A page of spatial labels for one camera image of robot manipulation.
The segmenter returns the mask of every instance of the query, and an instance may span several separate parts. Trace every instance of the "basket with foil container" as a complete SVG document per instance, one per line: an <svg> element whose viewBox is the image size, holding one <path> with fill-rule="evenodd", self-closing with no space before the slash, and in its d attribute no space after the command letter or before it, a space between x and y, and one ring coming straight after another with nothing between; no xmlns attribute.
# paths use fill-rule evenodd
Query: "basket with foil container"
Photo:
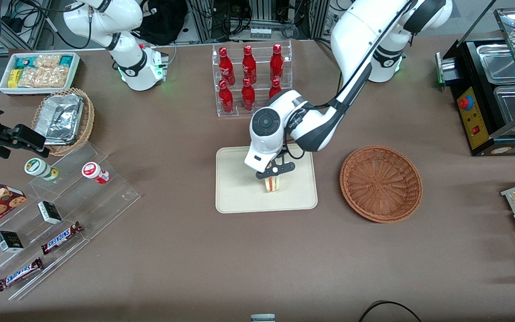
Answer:
<svg viewBox="0 0 515 322"><path fill-rule="evenodd" d="M89 139L93 121L94 107L88 96L70 88L45 98L31 127L45 137L51 154L61 157Z"/></svg>

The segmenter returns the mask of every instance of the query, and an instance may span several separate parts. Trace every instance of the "coca-cola bottle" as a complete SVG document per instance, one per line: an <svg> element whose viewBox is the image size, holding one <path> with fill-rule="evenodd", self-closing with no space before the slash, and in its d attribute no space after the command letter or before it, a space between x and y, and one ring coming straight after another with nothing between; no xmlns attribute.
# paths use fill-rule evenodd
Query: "coca-cola bottle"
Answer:
<svg viewBox="0 0 515 322"><path fill-rule="evenodd" d="M270 60L270 79L282 79L283 78L283 57L282 57L282 45L276 43L274 45L274 54Z"/></svg>
<svg viewBox="0 0 515 322"><path fill-rule="evenodd" d="M244 77L249 78L252 84L258 81L258 72L256 71L256 59L252 55L252 47L244 46L244 60L241 62L244 68Z"/></svg>
<svg viewBox="0 0 515 322"><path fill-rule="evenodd" d="M222 79L228 82L228 85L233 86L236 83L236 77L233 75L233 64L228 57L228 51L225 47L221 47L218 52L220 53L220 74Z"/></svg>
<svg viewBox="0 0 515 322"><path fill-rule="evenodd" d="M279 79L274 79L271 82L270 98L274 97L277 93L281 92L282 88L279 86Z"/></svg>
<svg viewBox="0 0 515 322"><path fill-rule="evenodd" d="M233 112L232 92L229 90L228 84L225 82L225 80L220 80L218 82L218 86L220 86L218 96L220 97L220 104L222 105L222 109L224 110L224 113L231 114Z"/></svg>
<svg viewBox="0 0 515 322"><path fill-rule="evenodd" d="M253 90L252 82L249 78L243 80L244 87L241 89L241 97L244 101L245 110L251 112L253 110L253 104L256 101L256 92Z"/></svg>

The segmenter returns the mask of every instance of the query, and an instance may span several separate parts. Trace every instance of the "brown wicker basket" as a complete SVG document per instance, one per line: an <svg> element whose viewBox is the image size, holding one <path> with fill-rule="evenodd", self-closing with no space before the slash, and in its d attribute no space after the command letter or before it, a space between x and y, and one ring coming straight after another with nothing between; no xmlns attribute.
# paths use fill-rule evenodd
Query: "brown wicker basket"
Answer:
<svg viewBox="0 0 515 322"><path fill-rule="evenodd" d="M376 222L405 220L421 203L421 176L413 163L380 145L351 153L343 162L339 183L349 206Z"/></svg>
<svg viewBox="0 0 515 322"><path fill-rule="evenodd" d="M69 153L72 149L80 145L81 143L86 142L89 137L90 133L93 130L93 122L94 122L94 106L93 102L90 101L89 97L80 89L77 88L69 88L64 89L56 93L52 93L49 96L60 96L60 95L68 95L68 94L77 94L81 96L84 99L84 106L83 106L83 114L80 117L80 125L79 130L77 133L77 141L73 143L72 145L47 145L47 148L49 148L49 151L52 155L55 155L56 157L62 157L66 153ZM37 112L35 112L35 117L33 118L33 121L31 122L31 128L34 129L35 125L37 124L37 120L39 119L39 114L41 113L41 107L43 106L43 102L39 104L39 108L37 108Z"/></svg>

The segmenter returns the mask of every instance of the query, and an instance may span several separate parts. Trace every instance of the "aluminum foil container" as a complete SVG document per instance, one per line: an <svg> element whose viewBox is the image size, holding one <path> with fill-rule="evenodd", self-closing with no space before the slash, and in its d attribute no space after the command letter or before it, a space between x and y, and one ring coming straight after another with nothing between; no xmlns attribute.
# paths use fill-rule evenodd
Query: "aluminum foil container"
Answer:
<svg viewBox="0 0 515 322"><path fill-rule="evenodd" d="M45 136L46 145L71 145L77 141L84 99L77 94L45 98L35 132Z"/></svg>

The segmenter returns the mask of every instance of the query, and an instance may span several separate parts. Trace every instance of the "black bag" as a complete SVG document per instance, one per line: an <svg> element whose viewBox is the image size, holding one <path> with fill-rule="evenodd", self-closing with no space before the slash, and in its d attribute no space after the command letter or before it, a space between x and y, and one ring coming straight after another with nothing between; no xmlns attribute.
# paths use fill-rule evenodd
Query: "black bag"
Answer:
<svg viewBox="0 0 515 322"><path fill-rule="evenodd" d="M186 0L143 0L143 22L132 31L153 45L168 45L178 38L188 13Z"/></svg>

